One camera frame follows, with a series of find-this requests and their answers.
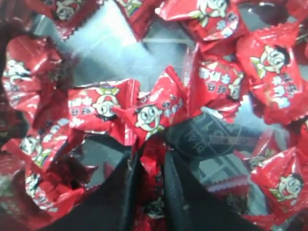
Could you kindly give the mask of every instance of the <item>gray surface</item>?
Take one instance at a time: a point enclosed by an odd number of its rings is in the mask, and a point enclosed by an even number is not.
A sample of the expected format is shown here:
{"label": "gray surface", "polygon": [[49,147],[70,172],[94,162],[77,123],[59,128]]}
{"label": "gray surface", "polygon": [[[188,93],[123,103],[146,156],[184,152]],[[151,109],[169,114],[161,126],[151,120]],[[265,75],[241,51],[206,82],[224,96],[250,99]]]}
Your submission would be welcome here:
{"label": "gray surface", "polygon": [[[251,30],[266,26],[249,10],[241,9],[241,13],[244,20],[250,22],[248,27]],[[42,17],[35,33],[51,36],[61,52],[69,53],[79,60],[75,67],[75,85],[133,78],[141,82],[142,91],[149,91],[169,64],[181,74],[185,50],[187,46],[193,47],[193,42],[178,24],[167,24],[160,19],[156,19],[152,24],[144,43],[137,43],[113,1],[106,1],[105,5],[66,41],[59,39],[54,25],[46,17]],[[249,97],[244,98],[235,121],[242,126],[257,130],[269,127],[263,120],[253,115]],[[283,136],[286,133],[279,125],[271,127],[282,131],[278,140],[280,146],[284,147]],[[87,141],[83,148],[85,151],[83,163],[90,165],[102,165],[104,161],[108,161],[115,166],[122,155],[108,145],[94,141]],[[247,173],[242,162],[233,154],[229,154],[201,162],[200,170],[195,172],[195,175],[205,183]],[[102,181],[100,168],[91,184]],[[252,204],[253,211],[262,213],[264,210],[262,198]]]}

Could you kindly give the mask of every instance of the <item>candy pile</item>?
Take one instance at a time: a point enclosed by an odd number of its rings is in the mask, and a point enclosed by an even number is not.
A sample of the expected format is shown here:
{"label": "candy pile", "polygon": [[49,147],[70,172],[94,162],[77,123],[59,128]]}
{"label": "candy pile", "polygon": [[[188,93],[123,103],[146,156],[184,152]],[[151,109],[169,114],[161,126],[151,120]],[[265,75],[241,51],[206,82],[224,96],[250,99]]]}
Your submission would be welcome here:
{"label": "candy pile", "polygon": [[[157,14],[179,22],[196,42],[187,58],[192,66],[189,78],[181,81],[168,66],[146,94],[141,94],[140,83],[133,79],[70,87],[74,76],[69,60],[50,38],[23,35],[12,39],[0,91],[0,111],[5,112],[0,139],[10,138],[0,154],[2,207],[30,229],[69,213],[93,191],[87,183],[97,169],[83,166],[70,153],[87,135],[107,134],[134,150],[145,144],[134,230],[166,230],[161,166],[169,146],[156,135],[199,115],[204,106],[232,122],[249,94],[255,114],[267,124],[280,123],[289,129],[292,142],[282,150],[273,131],[264,132],[252,154],[234,152],[250,176],[207,189],[267,230],[307,208],[308,85],[300,73],[295,47],[308,31],[308,4],[271,1],[282,5],[295,22],[285,23],[282,18],[280,24],[249,31],[239,4],[258,4],[257,0],[116,0],[137,40],[144,38]],[[51,18],[63,39],[103,4],[103,0],[24,2]],[[301,42],[307,47],[301,50],[302,57],[308,57],[308,46]],[[29,126],[22,136],[15,131],[9,135],[18,124],[17,112]],[[300,132],[293,124],[301,126]],[[266,214],[249,212],[248,179],[265,195]]]}

